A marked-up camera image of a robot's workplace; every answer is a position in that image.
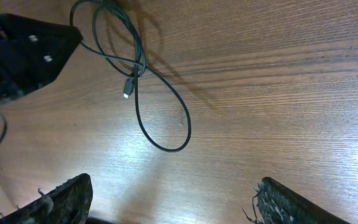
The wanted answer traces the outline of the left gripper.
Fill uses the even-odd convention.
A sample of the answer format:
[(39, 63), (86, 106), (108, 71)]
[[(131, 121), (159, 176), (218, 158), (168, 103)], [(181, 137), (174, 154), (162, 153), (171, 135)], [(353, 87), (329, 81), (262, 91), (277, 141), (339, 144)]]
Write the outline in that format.
[(83, 39), (76, 27), (14, 14), (0, 14), (0, 28), (0, 101), (54, 82)]

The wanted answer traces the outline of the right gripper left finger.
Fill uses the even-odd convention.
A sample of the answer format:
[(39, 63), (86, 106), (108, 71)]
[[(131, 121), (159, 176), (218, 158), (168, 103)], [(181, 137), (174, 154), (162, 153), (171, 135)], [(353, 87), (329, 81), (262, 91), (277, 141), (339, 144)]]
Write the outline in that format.
[(89, 174), (67, 180), (32, 203), (0, 218), (0, 224), (84, 224), (93, 199)]

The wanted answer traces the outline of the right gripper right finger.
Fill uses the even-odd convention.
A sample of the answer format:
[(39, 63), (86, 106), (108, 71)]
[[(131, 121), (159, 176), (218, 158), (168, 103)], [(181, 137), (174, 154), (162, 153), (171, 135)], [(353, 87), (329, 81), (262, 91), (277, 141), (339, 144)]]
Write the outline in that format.
[(252, 197), (253, 224), (347, 224), (271, 177), (264, 177)]

